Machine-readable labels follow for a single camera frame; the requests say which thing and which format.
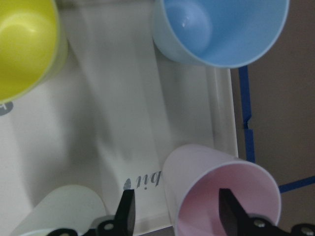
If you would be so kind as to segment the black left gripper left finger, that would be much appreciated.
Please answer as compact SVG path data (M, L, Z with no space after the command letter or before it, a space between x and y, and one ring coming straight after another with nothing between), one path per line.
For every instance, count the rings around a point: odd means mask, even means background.
M135 192L124 190L114 217L114 229L117 236L132 236L135 226Z

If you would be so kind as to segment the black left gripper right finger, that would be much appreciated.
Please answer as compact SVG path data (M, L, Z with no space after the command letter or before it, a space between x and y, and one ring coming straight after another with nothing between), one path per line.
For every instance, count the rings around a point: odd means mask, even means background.
M250 218L232 191L219 189L220 222L227 236L245 236Z

